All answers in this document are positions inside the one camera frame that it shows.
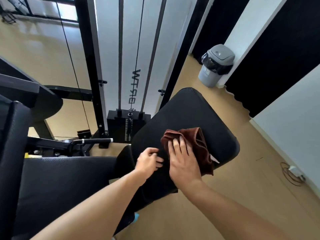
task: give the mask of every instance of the weight bench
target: weight bench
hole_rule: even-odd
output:
[[[56,218],[109,185],[109,180],[131,172],[147,147],[159,148],[159,168],[138,189],[115,233],[133,221],[134,212],[177,188],[169,176],[169,158],[160,143],[166,129],[200,127],[209,153],[219,166],[240,150],[236,137],[193,88],[180,90],[132,139],[118,157],[24,158],[30,109],[9,103],[0,148],[0,235],[30,239]]]

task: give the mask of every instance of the black trash bag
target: black trash bag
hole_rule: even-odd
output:
[[[201,57],[201,62],[206,68],[208,68],[210,71],[214,73],[217,73],[218,75],[228,74],[231,68],[233,67],[233,64],[232,65],[219,64],[214,59],[212,59],[207,52]]]

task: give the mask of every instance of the brown towel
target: brown towel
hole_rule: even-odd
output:
[[[179,140],[180,136],[191,144],[193,153],[198,161],[201,175],[213,175],[214,166],[201,128],[181,129],[179,131],[167,129],[161,138],[161,144],[168,154],[168,141],[172,141],[174,138]]]

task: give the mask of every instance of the hand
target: hand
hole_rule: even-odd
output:
[[[168,142],[170,155],[170,177],[182,193],[186,194],[191,188],[202,183],[201,173],[192,147],[180,137]]]
[[[142,184],[153,174],[154,171],[162,167],[163,158],[157,156],[159,149],[148,147],[138,157],[135,171],[141,173]]]

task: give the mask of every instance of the gray trash can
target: gray trash can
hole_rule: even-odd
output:
[[[202,56],[198,78],[205,86],[214,87],[222,75],[230,72],[234,58],[235,54],[228,47],[215,45]]]

